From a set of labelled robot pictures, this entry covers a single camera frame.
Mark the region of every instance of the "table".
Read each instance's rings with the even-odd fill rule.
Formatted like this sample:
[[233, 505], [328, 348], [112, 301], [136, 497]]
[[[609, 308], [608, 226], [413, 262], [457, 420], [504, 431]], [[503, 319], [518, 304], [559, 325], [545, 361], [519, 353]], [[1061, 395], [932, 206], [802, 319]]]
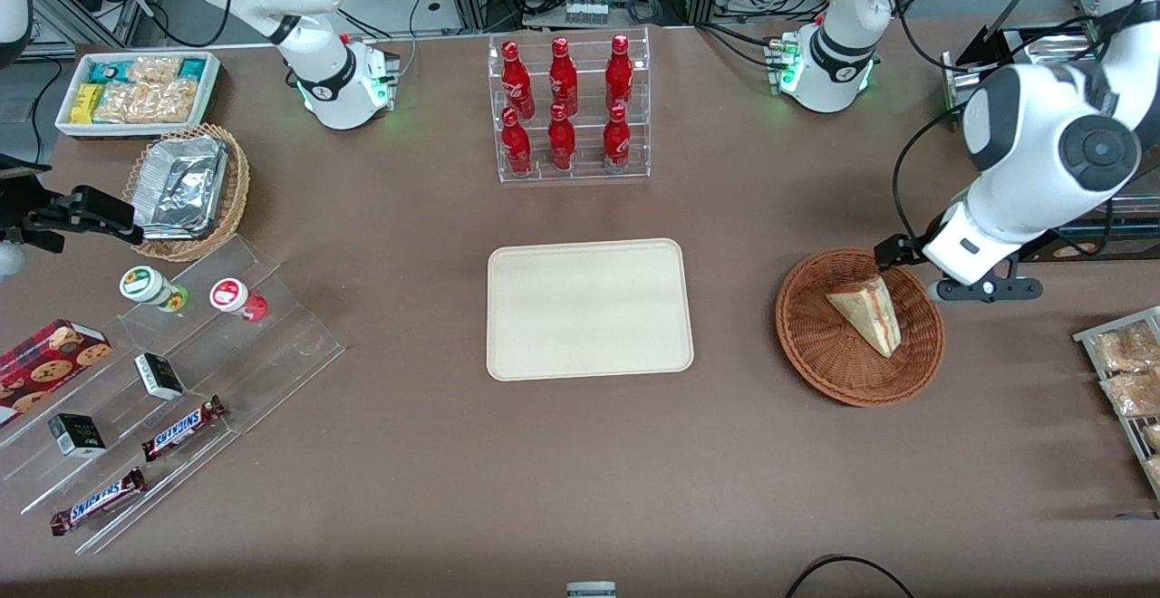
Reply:
[[[915, 28], [936, 52], [977, 24]], [[1152, 509], [1147, 486], [1070, 338], [1155, 305], [1155, 267], [1031, 268], [1039, 301], [944, 306], [918, 399], [833, 403], [777, 345], [774, 293], [811, 251], [898, 231], [891, 167], [938, 71], [891, 31], [867, 94], [810, 115], [694, 29], [652, 38], [653, 177], [583, 189], [495, 180], [486, 38], [425, 41], [398, 110], [349, 132], [303, 110], [274, 49], [218, 50], [216, 121], [253, 172], [241, 232], [349, 350], [99, 556], [0, 494], [0, 593], [766, 597], [847, 553], [919, 596], [1157, 595], [1157, 528], [1111, 519]], [[61, 139], [48, 182], [121, 189], [140, 147]], [[912, 219], [972, 177], [960, 136], [931, 132], [904, 172]], [[491, 251], [651, 238], [684, 250], [688, 372], [490, 378]], [[51, 318], [103, 324], [140, 261], [101, 235], [32, 251], [0, 285], [0, 347]], [[891, 591], [831, 567], [799, 596]]]

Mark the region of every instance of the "jar lid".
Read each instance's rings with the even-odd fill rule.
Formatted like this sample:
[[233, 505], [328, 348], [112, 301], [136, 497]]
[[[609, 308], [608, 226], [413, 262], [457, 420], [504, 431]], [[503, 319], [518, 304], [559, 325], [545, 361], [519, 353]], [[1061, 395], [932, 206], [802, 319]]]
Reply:
[[145, 301], [157, 297], [157, 293], [161, 292], [162, 284], [165, 284], [165, 279], [157, 269], [150, 268], [147, 264], [138, 264], [137, 268], [130, 269], [125, 276], [121, 277], [121, 294], [133, 301]]
[[241, 308], [249, 298], [249, 289], [238, 279], [220, 279], [210, 291], [210, 304], [224, 313]]

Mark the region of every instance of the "brown wicker basket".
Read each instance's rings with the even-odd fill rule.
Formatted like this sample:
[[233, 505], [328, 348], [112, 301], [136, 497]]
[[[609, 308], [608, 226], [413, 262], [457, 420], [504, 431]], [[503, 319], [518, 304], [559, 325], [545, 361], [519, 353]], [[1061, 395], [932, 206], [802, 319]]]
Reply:
[[942, 364], [947, 335], [927, 289], [911, 271], [883, 272], [902, 343], [883, 358], [826, 300], [836, 285], [878, 272], [873, 251], [836, 248], [809, 256], [785, 277], [775, 322], [790, 363], [821, 393], [864, 408], [902, 403], [930, 384]]
[[[246, 210], [246, 194], [249, 190], [249, 163], [246, 153], [238, 147], [238, 140], [229, 131], [215, 126], [215, 124], [198, 124], [174, 131], [173, 134], [164, 136], [164, 139], [191, 139], [195, 136], [213, 136], [216, 139], [225, 140], [230, 145], [230, 160], [226, 165], [226, 176], [222, 182], [222, 198], [218, 200], [217, 225], [205, 239], [201, 240], [145, 240], [133, 250], [140, 255], [148, 255], [152, 258], [168, 260], [171, 263], [188, 263], [190, 260], [198, 260], [220, 247], [238, 229], [241, 223], [241, 214]], [[137, 176], [142, 172], [142, 163], [145, 161], [145, 152], [137, 156], [132, 173], [129, 173], [129, 182], [121, 197], [129, 202], [133, 197], [133, 189], [137, 189]]]

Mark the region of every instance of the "coca-cola bottle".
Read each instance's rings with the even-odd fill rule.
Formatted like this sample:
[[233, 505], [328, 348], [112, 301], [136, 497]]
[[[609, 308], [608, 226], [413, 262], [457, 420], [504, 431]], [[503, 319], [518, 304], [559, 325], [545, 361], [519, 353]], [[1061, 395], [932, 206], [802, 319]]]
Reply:
[[508, 167], [515, 176], [529, 176], [531, 174], [531, 140], [528, 132], [520, 124], [520, 116], [514, 108], [505, 107], [500, 112], [503, 119], [503, 131], [500, 139], [503, 140], [503, 153], [508, 160]]
[[629, 168], [629, 140], [632, 137], [624, 122], [624, 105], [614, 105], [608, 111], [604, 126], [604, 169], [609, 174], [621, 174]]
[[568, 39], [563, 36], [552, 39], [552, 67], [548, 79], [552, 83], [552, 102], [563, 103], [568, 116], [575, 115], [580, 108], [577, 65], [568, 54]]
[[577, 131], [568, 119], [564, 102], [552, 105], [552, 123], [548, 125], [548, 140], [552, 144], [552, 165], [560, 173], [572, 169], [577, 158]]
[[531, 75], [528, 66], [520, 60], [520, 46], [507, 41], [500, 46], [503, 53], [503, 94], [508, 105], [520, 111], [520, 118], [531, 119], [536, 115], [536, 102], [531, 99]]
[[632, 60], [629, 58], [629, 37], [623, 34], [612, 36], [612, 57], [609, 57], [608, 68], [604, 68], [604, 86], [608, 110], [617, 103], [626, 105], [632, 99]]

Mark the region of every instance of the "clear acrylic shelf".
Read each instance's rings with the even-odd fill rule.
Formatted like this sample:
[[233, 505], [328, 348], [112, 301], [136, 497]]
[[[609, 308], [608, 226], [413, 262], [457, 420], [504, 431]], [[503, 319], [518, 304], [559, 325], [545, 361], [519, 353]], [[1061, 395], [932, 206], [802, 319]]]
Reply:
[[[612, 36], [629, 37], [629, 58], [632, 60], [632, 100], [626, 107], [626, 123], [632, 131], [629, 143], [629, 165], [624, 173], [609, 174], [604, 169], [604, 126], [608, 124], [608, 107], [604, 103], [604, 68], [611, 53]], [[650, 176], [652, 173], [652, 148], [650, 126], [652, 121], [650, 93], [648, 31], [638, 29], [594, 29], [593, 31], [568, 31], [568, 50], [577, 65], [580, 85], [580, 105], [572, 116], [577, 131], [577, 160], [571, 172], [560, 173], [552, 165], [548, 140], [551, 123], [549, 107], [552, 105], [548, 71], [552, 65], [551, 39], [541, 34], [513, 34], [492, 36], [488, 42], [488, 83], [492, 102], [492, 130], [495, 132], [495, 160], [501, 182], [542, 181], [617, 181], [625, 177]], [[505, 41], [520, 45], [520, 58], [531, 74], [531, 97], [536, 102], [536, 114], [523, 123], [531, 139], [531, 174], [514, 176], [503, 153], [500, 132], [503, 123], [500, 111], [507, 105], [503, 94], [503, 58], [499, 48]]]
[[[109, 322], [104, 334], [115, 349], [103, 366], [75, 379], [75, 387], [63, 388], [56, 400], [41, 401], [36, 414], [26, 415], [26, 423], [9, 433], [0, 448], [3, 490], [16, 497], [23, 515], [43, 520], [45, 537], [51, 537], [55, 512], [140, 467], [148, 486], [144, 495], [124, 499], [60, 538], [78, 554], [100, 552], [343, 352], [275, 269], [240, 235], [227, 240], [174, 277], [189, 291], [186, 308], [166, 314], [137, 305]], [[239, 277], [267, 298], [269, 312], [261, 321], [245, 322], [209, 304], [209, 289], [225, 276]], [[146, 394], [133, 366], [142, 351], [169, 359], [187, 391], [181, 399], [161, 401]], [[229, 413], [146, 464], [142, 443], [213, 395]], [[108, 451], [90, 460], [64, 457], [46, 424], [57, 413], [93, 417]]]

